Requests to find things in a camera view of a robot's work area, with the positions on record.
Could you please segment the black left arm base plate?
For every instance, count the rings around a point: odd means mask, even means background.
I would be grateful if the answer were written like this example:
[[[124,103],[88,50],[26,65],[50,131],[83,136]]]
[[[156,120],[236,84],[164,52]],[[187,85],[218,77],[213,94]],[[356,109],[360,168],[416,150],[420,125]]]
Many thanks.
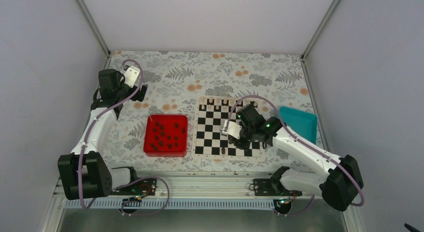
[[[111,195],[125,195],[125,196],[153,196],[157,186],[157,179],[147,178],[139,180],[138,182],[119,187],[111,192]]]

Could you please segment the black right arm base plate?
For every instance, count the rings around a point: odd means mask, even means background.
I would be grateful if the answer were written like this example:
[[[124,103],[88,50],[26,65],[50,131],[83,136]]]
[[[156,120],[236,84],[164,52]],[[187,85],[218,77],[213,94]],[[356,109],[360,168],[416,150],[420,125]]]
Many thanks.
[[[255,196],[302,196],[298,190],[287,190],[279,180],[257,178],[248,186]]]

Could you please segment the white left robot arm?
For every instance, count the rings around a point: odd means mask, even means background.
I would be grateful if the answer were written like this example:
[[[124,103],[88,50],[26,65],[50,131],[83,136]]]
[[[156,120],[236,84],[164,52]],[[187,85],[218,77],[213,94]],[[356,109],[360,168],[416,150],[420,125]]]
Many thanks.
[[[108,196],[118,186],[124,193],[133,194],[139,180],[122,169],[113,172],[104,162],[101,152],[124,103],[143,101],[147,86],[143,84],[143,71],[135,66],[124,73],[105,69],[98,73],[99,87],[93,95],[90,119],[74,149],[58,159],[57,166],[64,194],[69,200]]]

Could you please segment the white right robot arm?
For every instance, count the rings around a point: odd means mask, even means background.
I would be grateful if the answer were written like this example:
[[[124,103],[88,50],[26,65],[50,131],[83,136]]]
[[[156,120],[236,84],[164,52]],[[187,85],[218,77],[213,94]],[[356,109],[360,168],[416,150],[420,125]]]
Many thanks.
[[[235,115],[239,122],[226,119],[220,131],[236,148],[246,149],[254,141],[262,142],[295,156],[313,170],[307,173],[281,167],[271,181],[274,194],[284,195],[289,190],[298,190],[318,195],[338,211],[364,204],[364,182],[359,164],[352,156],[341,157],[321,149],[294,132],[280,118],[264,119],[251,104],[236,113],[231,111],[230,115]]]

